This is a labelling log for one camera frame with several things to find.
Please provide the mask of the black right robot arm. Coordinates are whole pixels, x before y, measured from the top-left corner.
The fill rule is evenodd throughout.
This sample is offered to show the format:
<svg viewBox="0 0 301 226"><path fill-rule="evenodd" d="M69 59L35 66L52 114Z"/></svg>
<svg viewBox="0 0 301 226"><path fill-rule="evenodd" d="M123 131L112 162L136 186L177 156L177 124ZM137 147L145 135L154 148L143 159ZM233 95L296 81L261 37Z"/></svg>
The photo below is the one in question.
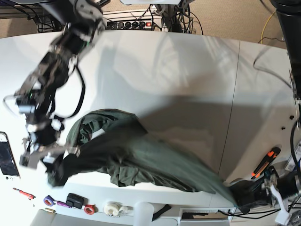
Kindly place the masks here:
<svg viewBox="0 0 301 226"><path fill-rule="evenodd" d="M54 114L55 94L73 72L79 71L79 61L96 44L106 28L102 7L105 0L39 0L51 16L64 25L60 36L50 44L49 51L35 70L28 75L12 96L18 114L26 118L28 137L24 139L24 153L20 164L36 168L46 156L55 158L65 151L79 155L72 146L60 146L60 131L52 126L53 120L64 122Z"/></svg>

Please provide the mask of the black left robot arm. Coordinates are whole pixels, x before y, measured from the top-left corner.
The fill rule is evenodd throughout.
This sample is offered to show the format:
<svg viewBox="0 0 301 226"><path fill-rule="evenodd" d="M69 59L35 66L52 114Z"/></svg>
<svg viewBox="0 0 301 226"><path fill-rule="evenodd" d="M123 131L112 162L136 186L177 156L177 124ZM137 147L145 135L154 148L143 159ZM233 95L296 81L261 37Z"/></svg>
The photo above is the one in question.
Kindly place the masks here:
<svg viewBox="0 0 301 226"><path fill-rule="evenodd" d="M301 125L301 2L299 0L272 0L285 40L290 65L293 96Z"/></svg>

